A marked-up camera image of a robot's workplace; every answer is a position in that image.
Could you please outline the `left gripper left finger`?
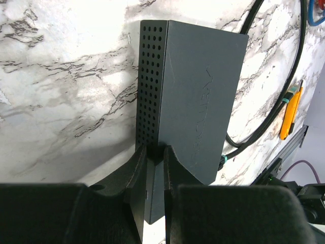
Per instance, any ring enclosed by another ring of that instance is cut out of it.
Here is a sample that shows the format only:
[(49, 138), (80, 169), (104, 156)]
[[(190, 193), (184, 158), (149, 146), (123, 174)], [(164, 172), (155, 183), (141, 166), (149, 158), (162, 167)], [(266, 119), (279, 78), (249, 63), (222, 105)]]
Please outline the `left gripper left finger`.
[(141, 243), (147, 151), (85, 184), (1, 184), (1, 243)]

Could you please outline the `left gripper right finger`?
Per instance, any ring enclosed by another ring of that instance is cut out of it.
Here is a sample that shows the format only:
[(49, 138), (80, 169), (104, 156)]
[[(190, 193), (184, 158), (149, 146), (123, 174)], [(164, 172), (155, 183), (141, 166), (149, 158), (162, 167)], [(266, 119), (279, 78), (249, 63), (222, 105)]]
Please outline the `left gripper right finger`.
[(314, 243), (297, 197), (279, 186), (206, 186), (164, 151), (167, 243)]

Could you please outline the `dark grey network switch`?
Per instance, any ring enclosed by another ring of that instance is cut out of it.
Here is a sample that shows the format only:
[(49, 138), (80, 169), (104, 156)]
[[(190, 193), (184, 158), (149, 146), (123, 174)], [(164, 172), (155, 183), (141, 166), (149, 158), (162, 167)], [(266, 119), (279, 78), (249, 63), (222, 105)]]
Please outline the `dark grey network switch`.
[(173, 20), (140, 22), (136, 146), (147, 146), (145, 221), (165, 214), (165, 147), (200, 182), (216, 179), (248, 35)]

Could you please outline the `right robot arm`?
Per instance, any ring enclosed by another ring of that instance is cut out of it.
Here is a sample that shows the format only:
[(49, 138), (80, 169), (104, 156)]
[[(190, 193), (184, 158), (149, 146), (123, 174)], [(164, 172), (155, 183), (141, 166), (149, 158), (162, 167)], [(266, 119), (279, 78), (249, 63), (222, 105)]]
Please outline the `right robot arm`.
[(259, 176), (252, 185), (281, 186), (291, 190), (299, 199), (307, 220), (324, 225), (324, 184), (298, 185), (295, 181), (282, 181), (272, 174)]

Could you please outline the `yellow utility knife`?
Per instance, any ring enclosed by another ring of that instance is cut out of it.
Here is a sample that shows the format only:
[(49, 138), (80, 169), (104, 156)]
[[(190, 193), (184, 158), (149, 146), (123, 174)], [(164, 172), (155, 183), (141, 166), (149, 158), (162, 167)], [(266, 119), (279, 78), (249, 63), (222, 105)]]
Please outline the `yellow utility knife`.
[(299, 84), (292, 85), (283, 98), (287, 104), (280, 131), (280, 139), (285, 140), (294, 130), (295, 118), (303, 92), (303, 80)]

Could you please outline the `aluminium front rail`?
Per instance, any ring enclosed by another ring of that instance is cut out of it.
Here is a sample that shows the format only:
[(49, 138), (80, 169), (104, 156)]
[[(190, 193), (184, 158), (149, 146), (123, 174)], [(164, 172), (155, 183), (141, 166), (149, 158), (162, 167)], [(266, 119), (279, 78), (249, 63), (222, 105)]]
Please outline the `aluminium front rail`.
[(302, 146), (309, 126), (303, 125), (288, 141), (286, 146), (278, 153), (269, 166), (267, 166), (253, 181), (252, 185), (262, 184), (268, 176), (277, 177), (281, 171), (283, 163), (293, 154), (293, 152)]

